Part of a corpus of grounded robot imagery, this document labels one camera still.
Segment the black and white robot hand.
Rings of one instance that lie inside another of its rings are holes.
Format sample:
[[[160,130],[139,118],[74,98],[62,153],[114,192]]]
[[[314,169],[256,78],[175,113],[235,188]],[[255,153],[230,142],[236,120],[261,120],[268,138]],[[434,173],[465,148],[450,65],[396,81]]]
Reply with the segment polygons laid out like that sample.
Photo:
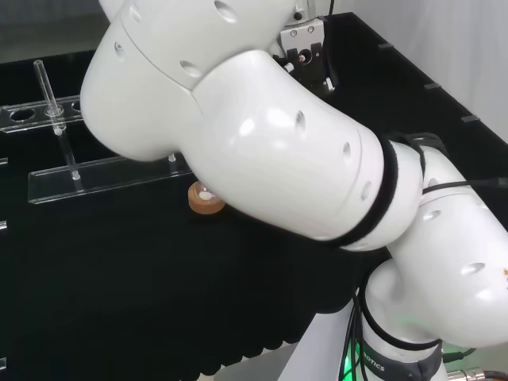
[[[336,72],[322,43],[298,51],[292,48],[284,56],[272,58],[297,82],[319,98],[329,97],[338,85]]]

